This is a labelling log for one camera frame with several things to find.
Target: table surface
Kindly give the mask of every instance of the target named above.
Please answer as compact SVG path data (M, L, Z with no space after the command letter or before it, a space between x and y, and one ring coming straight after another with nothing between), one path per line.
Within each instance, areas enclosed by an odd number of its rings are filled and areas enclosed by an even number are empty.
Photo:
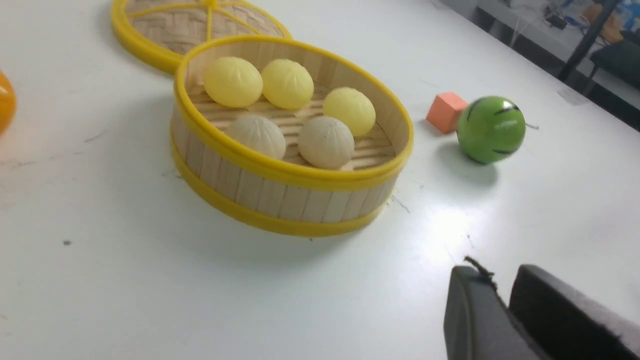
M176 176L172 79L120 48L109 4L11 2L0 24L20 36L0 32L0 63L20 105L0 138L0 359L445 359L449 274L467 254L507 299L534 263L640 322L639 133L567 103L565 85L428 1L256 4L374 74L413 117L386 210L313 240L227 218ZM423 121L448 91L505 95L540 128L476 165Z
M525 3L510 8L502 0L478 0L478 7L512 29L515 29L516 24L518 24L521 36L533 41L558 59L562 61L569 60L569 57L584 36L582 31L571 25L567 25L564 30L546 25L542 21L542 13L532 10L532 8L540 8L540 5L537 4L538 2L534 3L536 5L526 5ZM602 48L601 45L594 44L589 53L591 54L600 48ZM593 63L587 56L578 64L576 69L589 76L591 70L593 70ZM622 79L600 69L593 77L593 80L620 99L640 109L640 91Z

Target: orange cube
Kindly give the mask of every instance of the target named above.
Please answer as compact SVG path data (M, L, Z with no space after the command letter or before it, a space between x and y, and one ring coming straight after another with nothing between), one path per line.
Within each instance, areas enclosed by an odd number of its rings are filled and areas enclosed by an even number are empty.
M441 133L450 133L458 128L458 118L467 105L467 102L454 92L438 94L431 104L427 120Z

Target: bamboo steamer basket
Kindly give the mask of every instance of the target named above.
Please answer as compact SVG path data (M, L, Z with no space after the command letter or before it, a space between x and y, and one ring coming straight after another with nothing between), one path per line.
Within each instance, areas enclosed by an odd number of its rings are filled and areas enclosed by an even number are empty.
M204 92L204 70L224 56L244 58L259 70L277 58L294 60L314 79L313 99L294 111L276 108L264 97L247 109L216 104ZM355 155L342 170L311 167L298 152L298 131L308 119L322 115L325 95L343 86L371 100L376 124L355 138ZM267 231L316 237L368 224L383 209L413 147L412 122L389 89L347 60L294 40L249 35L202 44L182 59L174 90L171 134L177 170L211 205ZM282 161L223 134L247 111L279 126L288 145Z
M170 74L189 50L245 34L291 38L279 21L244 0L114 0L113 33L145 63Z

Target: green ball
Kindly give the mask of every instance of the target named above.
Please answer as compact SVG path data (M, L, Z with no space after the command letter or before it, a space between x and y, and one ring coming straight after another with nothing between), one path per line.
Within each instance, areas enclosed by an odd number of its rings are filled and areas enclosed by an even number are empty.
M462 150L481 163L493 163L518 150L526 131L524 115L509 99L485 96L472 102L458 119Z

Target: yellow rim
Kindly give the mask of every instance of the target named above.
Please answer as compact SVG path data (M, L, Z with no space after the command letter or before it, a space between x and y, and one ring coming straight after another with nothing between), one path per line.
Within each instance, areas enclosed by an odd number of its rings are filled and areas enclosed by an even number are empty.
M161 71L173 74L178 65L180 65L180 61L182 60L183 56L165 49L164 47L161 47L160 45L154 43L153 41L145 38L140 33L138 33L138 31L136 31L133 26L131 26L128 15L125 13L127 2L128 0L113 0L113 5L111 6L111 25L113 26L113 33L115 34L116 38L125 49L127 49L138 59ZM282 36L284 36L285 38L291 38L289 30L287 30L287 28L285 28L285 26L280 21L255 5L246 3L244 1L227 1L220 2L217 6L229 5L231 3L237 3L244 7L257 10L278 27L278 29L282 32ZM208 6L205 3L187 5L189 5L190 7ZM171 5L169 8L184 6L185 4L178 3Z
M184 76L189 62L196 54L210 47L245 41L274 42L301 47L308 51L332 58L348 66L351 70L358 72L381 88L385 95L391 98L394 105L400 109L402 120L405 122L409 132L407 146L393 160L378 167L358 171L333 171L275 160L231 140L220 130L210 125L207 119L196 109L184 87ZM295 40L260 35L243 35L211 40L210 42L198 45L184 55L180 66L178 66L178 70L175 73L174 91L183 121L206 146L214 149L220 156L235 163L239 167L250 169L252 172L265 178L293 186L329 191L351 191L372 188L385 183L400 173L413 148L413 124L411 118L400 100L398 100L385 85L368 72L340 56Z
M226 197L220 195L220 193L213 190L212 188L209 188L202 180L200 180L196 176L196 174L191 171L191 169L189 169L187 164L184 162L184 160L178 153L178 149L175 146L173 136L171 139L171 143L173 161L175 162L175 166L182 178L187 182L187 184L191 187L191 189L193 189L194 192L196 192L211 206L222 211L228 216L240 222L244 222L247 225L257 227L262 230L271 231L272 233L304 237L321 237L350 233L351 231L357 230L372 222L380 214L380 211L382 211L385 206L385 203L383 203L378 209L375 209L372 213L369 213L363 217L337 223L299 222L268 217L266 215L244 208L227 199Z

